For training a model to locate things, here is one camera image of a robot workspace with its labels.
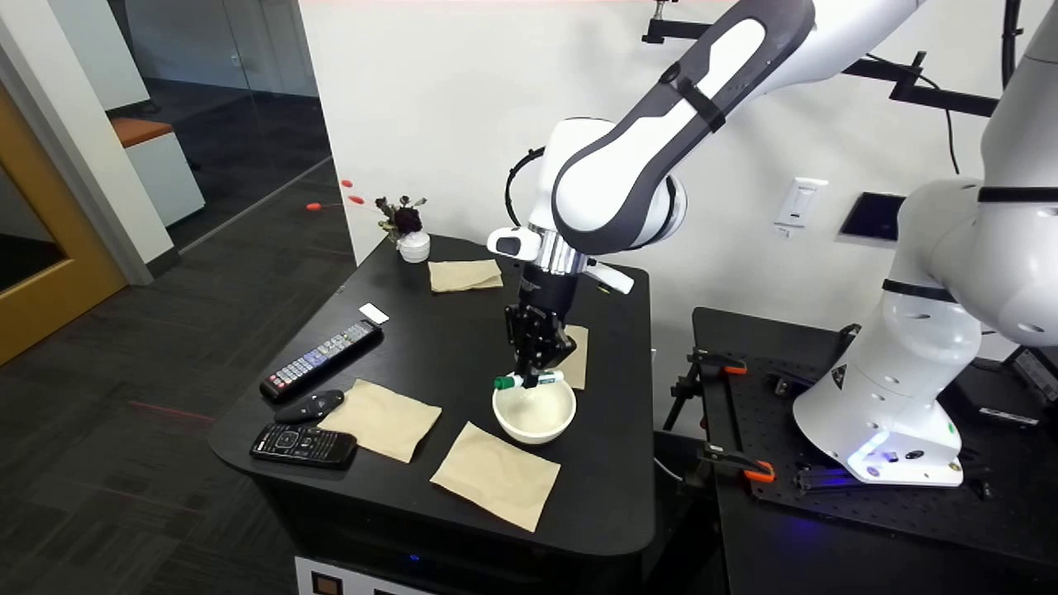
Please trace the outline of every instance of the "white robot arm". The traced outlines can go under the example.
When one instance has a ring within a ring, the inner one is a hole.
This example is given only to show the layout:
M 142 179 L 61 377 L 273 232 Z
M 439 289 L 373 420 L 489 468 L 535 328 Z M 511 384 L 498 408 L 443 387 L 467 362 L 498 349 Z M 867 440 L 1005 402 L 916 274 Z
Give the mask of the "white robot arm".
M 683 198 L 668 171 L 747 100 L 830 78 L 921 0 L 740 0 L 615 125 L 572 117 L 549 138 L 530 229 L 489 249 L 526 262 L 509 309 L 516 372 L 535 381 L 572 347 L 576 274 L 587 254 L 672 233 Z M 1044 16 L 984 131 L 984 182 L 910 195 L 876 317 L 798 402 L 803 435 L 860 482 L 958 484 L 958 428 L 936 395 L 979 352 L 982 325 L 1058 342 L 1058 6 Z
M 544 147 L 543 201 L 530 229 L 489 233 L 489 250 L 526 262 L 509 307 L 516 372 L 535 384 L 572 340 L 562 332 L 576 274 L 617 289 L 632 282 L 587 254 L 672 233 L 683 195 L 668 171 L 747 100 L 830 78 L 886 39 L 921 0 L 740 0 L 623 122 L 569 117 Z
M 792 402 L 806 440 L 860 482 L 961 482 L 961 435 L 936 395 L 979 352 L 982 325 L 1015 342 L 1058 342 L 1058 3 L 982 155 L 984 182 L 910 195 L 874 321 Z

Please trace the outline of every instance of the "black cable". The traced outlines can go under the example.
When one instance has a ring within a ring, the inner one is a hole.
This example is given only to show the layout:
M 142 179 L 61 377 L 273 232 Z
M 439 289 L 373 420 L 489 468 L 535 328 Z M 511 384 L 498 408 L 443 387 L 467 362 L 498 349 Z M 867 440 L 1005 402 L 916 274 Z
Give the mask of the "black cable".
M 1023 0 L 1005 0 L 1002 13 L 1002 85 L 1012 82 L 1019 69 L 1019 36 L 1023 36 Z
M 946 108 L 946 125 L 949 125 L 949 159 L 953 159 L 954 174 L 961 174 L 958 150 L 954 150 L 954 117 L 953 117 L 953 108 Z
M 519 229 L 519 214 L 516 214 L 516 198 L 509 195 L 509 184 L 519 179 L 519 171 L 535 160 L 544 147 L 530 147 L 509 171 L 506 171 L 506 184 L 503 184 L 503 201 L 506 201 L 506 214 L 509 222 Z
M 876 56 L 876 52 L 867 52 L 867 58 L 874 58 L 874 63 L 886 63 L 886 67 L 898 67 L 898 63 L 882 58 L 882 56 Z M 936 78 L 929 78 L 929 74 L 921 74 L 921 73 L 920 73 L 920 78 L 921 78 L 929 89 L 938 89 L 938 93 L 942 93 L 942 85 L 938 85 Z M 954 174 L 961 174 L 958 147 L 954 147 L 954 117 L 953 117 L 953 108 L 946 108 L 946 127 L 949 127 L 949 159 L 953 159 L 953 171 L 954 171 Z

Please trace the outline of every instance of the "gray carpet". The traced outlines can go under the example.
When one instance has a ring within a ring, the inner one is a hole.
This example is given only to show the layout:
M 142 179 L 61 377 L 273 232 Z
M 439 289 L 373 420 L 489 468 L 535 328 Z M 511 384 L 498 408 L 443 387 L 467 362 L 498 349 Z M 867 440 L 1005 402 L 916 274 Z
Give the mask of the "gray carpet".
M 350 271 L 322 164 L 0 366 L 0 592 L 294 592 L 292 543 L 204 440 Z

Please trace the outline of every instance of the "small black object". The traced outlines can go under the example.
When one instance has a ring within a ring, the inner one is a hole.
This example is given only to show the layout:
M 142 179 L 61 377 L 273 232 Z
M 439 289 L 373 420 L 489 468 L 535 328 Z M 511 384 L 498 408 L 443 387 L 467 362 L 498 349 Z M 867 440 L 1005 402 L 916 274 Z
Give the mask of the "small black object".
M 353 328 L 326 337 L 313 349 L 302 352 L 296 361 L 284 362 L 282 369 L 269 372 L 260 384 L 266 398 L 284 402 L 296 395 L 303 387 L 311 387 L 326 369 L 366 352 L 382 329 L 371 321 L 356 321 Z
M 498 238 L 498 241 L 497 241 L 497 250 L 503 250 L 503 254 L 519 254 L 519 250 L 521 250 L 521 241 L 519 241 L 519 238 Z
M 898 204 L 903 204 L 903 195 L 862 192 L 849 212 L 849 217 L 840 223 L 840 232 L 860 233 L 860 238 L 897 241 Z
M 272 423 L 250 447 L 256 460 L 273 460 L 292 466 L 322 466 L 343 468 L 356 451 L 356 440 L 350 434 L 326 434 L 316 426 L 284 426 Z
M 920 296 L 920 299 L 949 299 L 949 303 L 954 303 L 954 296 L 946 288 L 929 288 L 929 283 L 903 283 L 903 282 L 886 278 L 882 289 L 886 294 L 910 294 L 910 296 Z
M 535 145 L 530 147 L 509 171 L 506 171 L 506 184 L 503 184 L 503 204 L 506 204 L 506 217 L 521 229 L 519 214 L 516 214 L 516 198 L 509 195 L 511 182 L 519 179 L 519 171 L 535 160 L 544 147 Z
M 397 229 L 397 233 L 413 233 L 413 232 L 423 229 L 423 217 L 421 217 L 415 208 L 403 204 L 403 208 L 395 212 L 395 229 Z
M 717 384 L 732 369 L 740 369 L 740 372 L 747 369 L 743 361 L 727 357 L 727 352 L 712 352 L 712 349 L 690 349 L 687 362 L 690 362 L 687 372 L 677 377 L 676 387 L 668 388 L 676 395 L 676 402 L 668 406 L 668 416 L 665 416 L 660 428 L 676 426 L 676 420 L 683 412 L 687 398 L 694 398 L 694 395 L 704 398 L 704 384 Z
M 316 423 L 343 402 L 342 388 L 302 395 L 273 412 L 273 423 Z
M 766 387 L 769 387 L 769 394 L 777 394 L 777 395 L 799 395 L 799 394 L 811 387 L 811 381 L 792 377 L 792 372 L 769 372 L 769 377 L 766 377 Z
M 836 329 L 836 342 L 830 352 L 833 362 L 849 349 L 849 342 L 860 337 L 860 329 L 862 329 L 860 325 L 848 325 L 844 329 Z
M 516 372 L 535 387 L 538 369 L 559 366 L 576 340 L 566 332 L 566 312 L 576 296 L 576 274 L 544 274 L 521 266 L 519 303 L 506 307 L 506 342 L 516 349 Z
M 672 85 L 672 89 L 697 111 L 697 117 L 706 125 L 706 131 L 723 127 L 727 111 L 723 111 L 714 100 L 706 100 L 706 94 L 697 89 L 694 78 L 687 78 L 687 74 L 682 73 L 682 63 L 676 63 L 676 67 L 668 67 L 668 69 L 660 73 L 660 85 Z

